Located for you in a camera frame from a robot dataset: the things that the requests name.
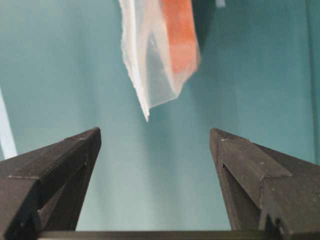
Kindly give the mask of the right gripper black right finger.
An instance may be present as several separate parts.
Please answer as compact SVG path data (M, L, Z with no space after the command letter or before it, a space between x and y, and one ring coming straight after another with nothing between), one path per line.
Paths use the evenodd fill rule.
M213 128L209 147L232 230L320 237L320 167Z

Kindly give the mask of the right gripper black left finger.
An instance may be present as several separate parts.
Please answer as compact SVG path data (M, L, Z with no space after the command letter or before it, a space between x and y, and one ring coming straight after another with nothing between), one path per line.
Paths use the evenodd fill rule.
M0 163L0 237L76 229L101 148L95 127Z

